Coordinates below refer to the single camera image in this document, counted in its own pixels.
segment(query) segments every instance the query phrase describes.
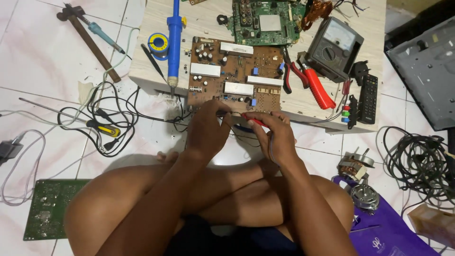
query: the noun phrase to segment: brown circuit board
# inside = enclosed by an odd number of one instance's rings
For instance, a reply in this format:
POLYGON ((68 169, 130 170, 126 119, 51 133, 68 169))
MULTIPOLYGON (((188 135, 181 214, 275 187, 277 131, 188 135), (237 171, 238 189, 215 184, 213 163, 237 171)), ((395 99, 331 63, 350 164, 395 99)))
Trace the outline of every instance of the brown circuit board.
POLYGON ((259 68, 259 77, 279 79, 280 75, 278 74, 277 69, 283 62, 281 49, 273 46, 254 46, 252 57, 225 55, 224 53, 220 53, 221 42, 234 43, 231 41, 197 36, 193 38, 191 63, 221 66, 221 76, 202 76, 202 80, 199 81, 194 80, 194 75, 190 74, 188 85, 188 110, 190 112, 196 111, 204 102, 215 98, 230 106, 233 112, 279 111, 281 87, 254 84, 254 94, 252 96, 225 94, 223 89, 225 82, 247 84, 247 77, 252 75, 253 68, 255 67, 259 68), (204 44, 203 51, 213 55, 211 61, 208 59, 198 59, 196 49, 201 49, 202 44, 204 44), (227 57, 226 65, 222 65, 221 63, 221 60, 224 57, 227 57), (198 92, 191 91, 190 88, 192 87, 202 87, 202 90, 198 92), (250 106, 251 99, 256 99, 256 106, 250 106))

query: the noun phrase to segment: hand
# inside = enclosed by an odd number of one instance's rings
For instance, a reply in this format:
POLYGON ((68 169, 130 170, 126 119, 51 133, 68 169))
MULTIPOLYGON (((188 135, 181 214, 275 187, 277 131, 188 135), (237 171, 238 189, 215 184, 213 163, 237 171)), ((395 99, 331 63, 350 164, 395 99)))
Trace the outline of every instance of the hand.
POLYGON ((197 160, 207 163, 224 147, 232 127, 231 108, 219 100, 205 102, 193 116, 188 126, 186 151, 197 160), (222 123, 217 111, 227 112, 222 123))
POLYGON ((248 118, 259 120, 270 128, 270 132, 266 134, 262 126, 253 120, 248 121, 266 158, 279 166, 298 158, 289 117, 275 111, 271 112, 270 115, 262 112, 246 112, 245 114, 248 118))

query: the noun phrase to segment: desoldering pump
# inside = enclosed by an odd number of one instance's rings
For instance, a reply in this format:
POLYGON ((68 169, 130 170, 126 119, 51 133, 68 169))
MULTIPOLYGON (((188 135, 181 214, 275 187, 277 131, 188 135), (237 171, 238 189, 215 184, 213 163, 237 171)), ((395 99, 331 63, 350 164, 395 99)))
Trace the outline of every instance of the desoldering pump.
POLYGON ((167 83, 171 87, 171 96, 174 96, 178 84, 178 69, 180 64, 180 39, 183 25, 187 19, 179 16, 180 0, 174 0, 174 14, 167 19, 169 26, 169 57, 167 59, 167 83))

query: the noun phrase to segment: blue soldering iron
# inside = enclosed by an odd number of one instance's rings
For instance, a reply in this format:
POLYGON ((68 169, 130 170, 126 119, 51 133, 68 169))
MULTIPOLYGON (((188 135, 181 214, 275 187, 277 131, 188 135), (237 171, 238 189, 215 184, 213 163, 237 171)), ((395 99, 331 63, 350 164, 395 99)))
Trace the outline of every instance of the blue soldering iron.
POLYGON ((101 27, 96 24, 95 22, 90 22, 88 21, 84 16, 82 16, 80 13, 74 11, 73 7, 70 4, 65 4, 65 7, 71 11, 76 17, 81 19, 85 24, 88 26, 88 30, 92 31, 93 34, 99 35, 106 43, 108 43, 110 46, 112 46, 114 49, 116 49, 119 53, 125 54, 125 51, 112 40, 106 33, 101 30, 101 27))
POLYGON ((180 0, 174 0, 174 14, 167 19, 169 26, 169 54, 167 59, 167 83, 171 87, 171 96, 174 97, 175 87, 178 84, 178 69, 180 65, 180 39, 183 26, 187 19, 179 16, 180 0))

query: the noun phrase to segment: capacitor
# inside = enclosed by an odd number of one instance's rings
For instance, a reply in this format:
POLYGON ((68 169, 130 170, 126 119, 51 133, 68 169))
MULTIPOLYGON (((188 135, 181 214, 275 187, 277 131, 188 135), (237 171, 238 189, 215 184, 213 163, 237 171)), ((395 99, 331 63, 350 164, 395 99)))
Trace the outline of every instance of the capacitor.
POLYGON ((221 64, 223 64, 223 66, 225 66, 228 62, 228 57, 224 57, 222 60, 221 60, 221 64))

